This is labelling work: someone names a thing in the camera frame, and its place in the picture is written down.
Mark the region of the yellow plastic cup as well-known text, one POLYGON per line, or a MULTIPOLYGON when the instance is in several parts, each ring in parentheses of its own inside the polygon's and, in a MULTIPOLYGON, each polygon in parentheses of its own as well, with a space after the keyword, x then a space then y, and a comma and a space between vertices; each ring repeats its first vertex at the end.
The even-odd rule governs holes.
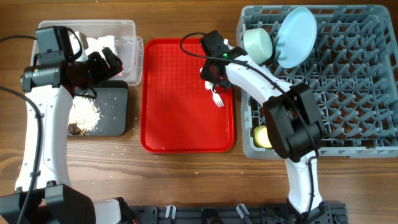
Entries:
POLYGON ((252 137, 254 141, 254 145, 256 147, 261 147, 265 149, 271 149, 272 144, 268 137, 268 131, 266 126, 258 126, 254 128, 252 132, 252 137))

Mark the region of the green bowl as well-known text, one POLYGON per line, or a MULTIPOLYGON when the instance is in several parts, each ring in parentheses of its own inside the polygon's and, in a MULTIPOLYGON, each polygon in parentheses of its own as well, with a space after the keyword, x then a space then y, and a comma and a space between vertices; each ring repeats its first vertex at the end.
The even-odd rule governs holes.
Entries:
POLYGON ((270 59, 273 54, 271 38, 262 28, 246 30, 243 43, 245 51, 259 65, 270 59))

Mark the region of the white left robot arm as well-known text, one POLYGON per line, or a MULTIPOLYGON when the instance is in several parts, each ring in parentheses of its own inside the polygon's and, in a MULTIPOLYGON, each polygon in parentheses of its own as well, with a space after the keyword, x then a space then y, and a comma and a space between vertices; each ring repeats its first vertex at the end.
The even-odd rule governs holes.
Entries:
POLYGON ((24 158, 15 190, 1 197, 8 223, 135 223, 121 197, 94 203, 71 187, 67 168, 68 118, 76 90, 94 99, 95 87, 123 69, 111 49, 74 51, 75 32, 65 26, 39 28, 39 52, 21 76, 17 93, 27 104, 24 158))

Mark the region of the cream plastic spoon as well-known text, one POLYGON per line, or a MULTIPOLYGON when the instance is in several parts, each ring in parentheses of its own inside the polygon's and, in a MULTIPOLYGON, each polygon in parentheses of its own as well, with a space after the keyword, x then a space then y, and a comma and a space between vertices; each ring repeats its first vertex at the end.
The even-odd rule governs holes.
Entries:
POLYGON ((206 88, 207 90, 211 90, 211 89, 213 88, 212 82, 206 81, 206 82, 205 82, 205 88, 206 88))

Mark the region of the pink plastic fork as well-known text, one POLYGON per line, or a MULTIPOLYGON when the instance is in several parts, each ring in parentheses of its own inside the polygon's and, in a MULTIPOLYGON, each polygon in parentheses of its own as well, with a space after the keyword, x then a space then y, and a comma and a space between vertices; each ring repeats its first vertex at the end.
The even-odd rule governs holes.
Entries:
POLYGON ((221 99, 220 95, 218 93, 215 93, 212 91, 212 99, 214 103, 217 105, 217 107, 222 108, 224 107, 223 100, 221 99))

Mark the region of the light blue plate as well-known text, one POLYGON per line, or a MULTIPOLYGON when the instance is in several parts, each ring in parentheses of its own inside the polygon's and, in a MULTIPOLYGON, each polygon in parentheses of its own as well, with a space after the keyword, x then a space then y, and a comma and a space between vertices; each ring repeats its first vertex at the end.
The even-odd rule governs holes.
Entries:
POLYGON ((298 7, 284 19, 277 38, 277 61, 283 68, 293 68, 303 63, 312 51, 317 37, 317 22, 306 7, 298 7))

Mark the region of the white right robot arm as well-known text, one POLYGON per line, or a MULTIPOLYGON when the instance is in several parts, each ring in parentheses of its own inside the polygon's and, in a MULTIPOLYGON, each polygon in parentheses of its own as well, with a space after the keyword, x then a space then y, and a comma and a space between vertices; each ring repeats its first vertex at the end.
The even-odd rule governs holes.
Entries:
POLYGON ((241 47, 230 46, 217 30, 204 33, 200 45, 206 60, 200 76, 214 85, 213 91, 236 85, 262 105, 271 146, 287 167, 289 204, 297 214, 310 215, 323 202, 317 159, 325 135, 313 91, 306 83, 276 78, 241 47))

